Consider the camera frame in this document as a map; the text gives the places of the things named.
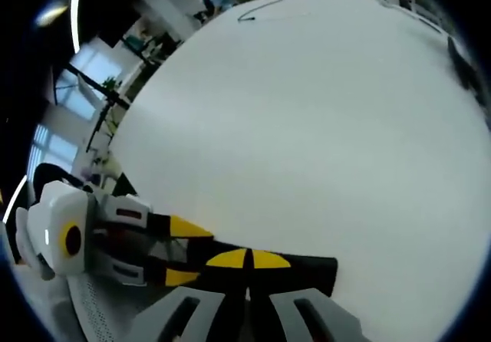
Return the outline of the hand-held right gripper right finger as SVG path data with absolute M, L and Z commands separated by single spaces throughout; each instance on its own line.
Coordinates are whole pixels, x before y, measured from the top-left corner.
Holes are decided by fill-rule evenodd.
M 367 341 L 361 322 L 331 298 L 336 258 L 249 250 L 256 341 Z

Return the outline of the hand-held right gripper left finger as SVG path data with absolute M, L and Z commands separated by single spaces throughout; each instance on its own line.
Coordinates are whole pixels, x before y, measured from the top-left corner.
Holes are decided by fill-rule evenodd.
M 250 250 L 212 257 L 192 281 L 140 312 L 132 341 L 237 341 L 244 321 Z

